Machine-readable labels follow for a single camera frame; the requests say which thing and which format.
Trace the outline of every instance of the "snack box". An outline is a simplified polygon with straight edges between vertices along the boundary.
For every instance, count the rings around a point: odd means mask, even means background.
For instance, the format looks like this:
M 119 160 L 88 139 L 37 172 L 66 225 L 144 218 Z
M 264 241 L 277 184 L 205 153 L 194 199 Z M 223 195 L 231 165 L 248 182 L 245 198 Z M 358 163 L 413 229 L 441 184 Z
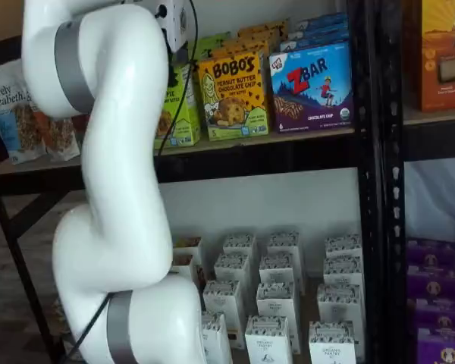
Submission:
M 352 322 L 310 322 L 309 350 L 316 364 L 356 364 Z
M 246 346 L 252 364 L 293 364 L 286 317 L 250 316 Z
M 455 301 L 418 298 L 414 322 L 428 327 L 455 328 Z
M 278 21 L 272 21 L 270 23 L 255 25 L 251 27 L 242 28 L 237 32 L 239 37 L 251 34 L 251 33 L 260 33 L 266 30 L 278 29 L 280 32 L 280 39 L 285 40 L 288 34 L 288 28 L 290 27 L 290 20 L 283 19 Z
M 365 362 L 365 330 L 360 292 L 360 287 L 352 284 L 320 284 L 317 301 L 322 322 L 353 323 L 356 358 L 358 362 Z
M 231 347 L 244 349 L 246 314 L 239 281 L 208 281 L 203 293 L 206 309 L 224 313 Z
M 270 56 L 280 133 L 348 127 L 353 92 L 348 42 Z
M 231 38 L 231 32 L 219 33 L 214 36 L 206 36 L 197 41 L 196 54 L 194 55 L 194 60 L 201 60 L 204 58 L 212 57 L 211 50 L 216 48 L 221 48 L 222 43 L 226 39 Z M 192 57 L 194 42 L 189 42 L 189 59 Z
M 297 28 L 295 28 L 295 32 L 302 32 L 304 35 L 304 38 L 309 38 L 311 36 L 319 36 L 321 34 L 337 32 L 338 30 L 347 29 L 348 26 L 349 26 L 349 24 L 347 23 L 347 20 L 343 20 L 339 23 L 330 24 L 325 27 L 314 27 L 314 28 L 309 28 L 309 29 L 303 29 L 302 27 L 297 27 Z M 292 39 L 292 36 L 290 34 L 288 35 L 288 39 Z
M 315 28 L 329 27 L 334 24 L 346 23 L 347 22 L 347 13 L 333 13 L 322 15 L 321 17 L 313 17 L 311 19 L 305 19 L 299 21 L 295 25 L 296 30 L 312 30 Z
M 261 33 L 251 33 L 241 38 L 227 39 L 222 43 L 222 46 L 224 48 L 229 48 L 231 46 L 238 46 L 240 44 L 246 45 L 248 43 L 256 42 L 259 40 L 268 41 L 268 48 L 266 49 L 267 53 L 265 53 L 265 55 L 266 57 L 269 57 L 271 52 L 273 52 L 280 44 L 279 32 L 277 30 L 266 30 Z
M 401 54 L 418 106 L 422 111 L 455 108 L 455 0 L 403 4 Z
M 414 265 L 455 269 L 455 243 L 410 237 L 406 244 L 406 260 Z
M 455 329 L 419 328 L 418 364 L 455 364 Z
M 222 48 L 213 49 L 212 57 L 226 57 L 231 56 L 239 52 L 261 50 L 263 55 L 268 58 L 275 47 L 271 47 L 269 39 L 247 39 L 234 44 L 224 45 Z
M 358 256 L 332 256 L 324 261 L 325 284 L 353 284 L 361 289 L 362 319 L 366 326 L 366 295 L 364 293 L 364 268 Z
M 317 28 L 313 30 L 307 30 L 305 32 L 297 31 L 288 34 L 287 40 L 301 40 L 301 39 L 327 39 L 334 37 L 334 34 L 348 32 L 347 23 L 340 23 L 331 25 L 329 27 Z
M 443 297 L 455 300 L 455 271 L 408 265 L 406 291 L 410 298 Z
M 190 254 L 175 255 L 170 268 L 171 273 L 181 275 L 196 284 L 199 289 L 199 280 L 197 279 L 197 270 L 194 265 L 193 257 Z
M 168 128 L 174 121 L 173 119 L 175 117 L 175 113 L 177 112 L 180 100 L 182 99 L 188 72 L 189 65 L 177 67 L 175 69 L 177 85 L 167 88 L 164 107 L 162 109 L 162 114 L 160 115 L 160 121 L 158 122 L 157 133 L 155 135 L 154 147 L 156 149 L 160 148 L 162 145 L 162 141 L 168 132 Z M 177 122 L 165 142 L 165 148 L 175 146 L 193 146 L 199 141 L 199 139 L 199 109 L 196 104 L 196 97 L 194 96 L 193 84 L 191 80 L 189 81 L 189 85 L 187 87 L 184 103 L 180 107 Z
M 214 265 L 215 276 L 222 281 L 239 281 L 244 309 L 256 312 L 255 286 L 249 256 L 243 253 L 222 253 Z
M 292 352 L 300 354 L 300 303 L 293 283 L 261 283 L 256 293 L 256 302 L 260 315 L 287 318 Z
M 300 293 L 305 296 L 305 264 L 303 251 L 300 251 L 298 231 L 278 232 L 270 235 L 267 245 L 268 254 L 289 253 L 293 263 L 293 273 Z
M 224 239 L 222 249 L 225 253 L 242 253 L 248 255 L 252 276 L 252 289 L 254 290 L 259 283 L 259 251 L 256 236 L 254 234 L 229 234 Z
M 349 39 L 349 30 L 339 30 L 327 33 L 323 36 L 303 38 L 303 33 L 296 34 L 296 39 L 286 40 L 280 44 L 280 52 L 295 51 L 297 49 L 310 48 L 313 46 L 323 46 L 324 44 L 341 42 Z
M 348 234 L 342 237 L 329 237 L 325 240 L 325 256 L 358 256 L 362 262 L 362 239 L 358 234 Z
M 233 364 L 224 313 L 202 313 L 202 343 L 207 364 Z
M 261 258 L 259 277 L 262 283 L 293 283 L 299 291 L 293 272 L 293 258 L 289 253 L 272 253 Z
M 268 134 L 263 62 L 263 52 L 246 51 L 199 63 L 210 140 Z

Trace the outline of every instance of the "white product box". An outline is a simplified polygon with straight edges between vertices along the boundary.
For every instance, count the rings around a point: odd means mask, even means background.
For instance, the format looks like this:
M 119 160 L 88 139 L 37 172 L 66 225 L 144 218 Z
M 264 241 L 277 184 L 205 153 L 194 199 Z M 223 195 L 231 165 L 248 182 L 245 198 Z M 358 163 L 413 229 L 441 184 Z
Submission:
M 366 326 L 366 307 L 364 294 L 364 269 L 358 256 L 333 256 L 325 258 L 324 282 L 326 284 L 355 284 L 361 289 L 361 304 L 364 327 Z
M 256 294 L 261 316 L 283 316 L 288 320 L 288 332 L 293 354 L 301 353 L 300 303 L 293 283 L 261 283 Z
M 268 253 L 286 252 L 291 254 L 293 270 L 300 293 L 305 296 L 305 264 L 303 251 L 299 246 L 299 233 L 287 231 L 272 234 L 268 240 Z
M 249 257 L 249 265 L 252 276 L 252 289 L 256 289 L 259 284 L 259 251 L 256 236 L 253 234 L 231 234 L 224 239 L 222 249 L 225 253 L 242 253 Z
M 246 346 L 251 364 L 292 364 L 286 317 L 250 316 Z
M 261 283 L 290 283 L 298 292 L 297 280 L 293 273 L 291 254 L 272 253 L 261 258 L 259 263 Z
M 210 312 L 224 313 L 227 338 L 235 349 L 244 349 L 244 313 L 239 281 L 208 281 L 204 290 L 204 302 Z
M 310 322 L 310 358 L 314 364 L 356 364 L 350 322 Z
M 215 276 L 219 281 L 239 281 L 244 309 L 256 313 L 256 298 L 251 281 L 249 256 L 242 253 L 222 253 L 214 265 Z
M 348 234 L 342 237 L 329 237 L 325 240 L 325 255 L 332 256 L 348 255 L 358 256 L 362 259 L 362 240 L 358 234 Z
M 210 275 L 205 244 L 206 242 L 201 237 L 178 237 L 174 239 L 174 256 L 190 254 L 193 257 L 200 287 L 206 285 Z
M 194 265 L 193 257 L 191 255 L 174 256 L 170 272 L 191 280 L 196 284 L 197 289 L 199 289 L 196 266 Z
M 207 364 L 233 364 L 224 313 L 202 313 L 202 342 Z
M 365 362 L 366 340 L 360 287 L 353 284 L 320 284 L 317 301 L 320 321 L 352 322 L 357 361 Z

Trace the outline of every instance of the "white wall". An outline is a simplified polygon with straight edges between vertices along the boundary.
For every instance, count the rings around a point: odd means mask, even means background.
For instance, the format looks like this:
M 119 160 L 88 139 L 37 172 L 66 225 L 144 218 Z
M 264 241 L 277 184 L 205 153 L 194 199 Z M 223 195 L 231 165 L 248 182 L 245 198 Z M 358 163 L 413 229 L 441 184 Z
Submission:
M 241 27 L 289 17 L 292 21 L 335 11 L 332 0 L 193 0 L 199 18 L 199 36 L 231 31 Z M 189 24 L 193 24 L 188 11 Z M 189 29 L 193 38 L 193 28 Z
M 213 258 L 228 231 L 255 231 L 263 238 L 276 228 L 295 227 L 306 270 L 320 275 L 323 240 L 360 231 L 352 168 L 162 184 L 160 190 L 174 235 L 201 234 Z

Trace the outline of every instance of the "white robotic arm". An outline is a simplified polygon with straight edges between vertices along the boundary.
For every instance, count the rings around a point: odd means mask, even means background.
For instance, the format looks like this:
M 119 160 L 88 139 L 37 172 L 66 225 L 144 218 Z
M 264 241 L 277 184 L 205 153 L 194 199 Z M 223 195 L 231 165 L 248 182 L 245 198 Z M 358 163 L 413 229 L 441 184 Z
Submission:
M 55 233 L 56 285 L 76 339 L 106 294 L 120 292 L 80 348 L 88 363 L 203 364 L 199 295 L 167 276 L 172 243 L 153 168 L 168 81 L 164 34 L 136 5 L 74 17 L 111 3 L 25 6 L 24 75 L 37 105 L 54 117 L 91 111 L 82 154 L 89 205 L 68 212 Z

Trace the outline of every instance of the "printed logo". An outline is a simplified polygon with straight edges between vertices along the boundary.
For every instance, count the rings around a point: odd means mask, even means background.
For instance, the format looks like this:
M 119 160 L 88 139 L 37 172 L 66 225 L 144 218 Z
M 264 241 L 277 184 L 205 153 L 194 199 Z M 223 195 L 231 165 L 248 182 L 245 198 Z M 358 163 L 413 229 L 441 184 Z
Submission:
M 452 325 L 452 320 L 447 316 L 442 316 L 438 319 L 438 324 L 441 328 L 449 328 Z
M 263 359 L 261 359 L 262 362 L 274 362 L 274 359 L 269 355 L 266 354 Z
M 430 293 L 432 296 L 437 296 L 441 292 L 441 286 L 437 282 L 430 282 L 426 285 L 426 290 L 428 293 Z
M 348 108 L 343 108 L 342 110 L 340 110 L 340 118 L 342 120 L 347 120 L 350 116 L 350 111 Z
M 446 364 L 455 363 L 455 350 L 451 347 L 447 347 L 441 351 L 441 358 Z
M 276 58 L 276 61 L 271 64 L 271 68 L 274 70 L 279 70 L 280 68 L 283 67 L 283 64 L 281 63 L 281 58 Z
M 425 257 L 425 264 L 426 265 L 430 265 L 430 266 L 433 266 L 433 265 L 438 265 L 438 259 L 435 255 L 433 254 L 428 254 L 426 257 Z

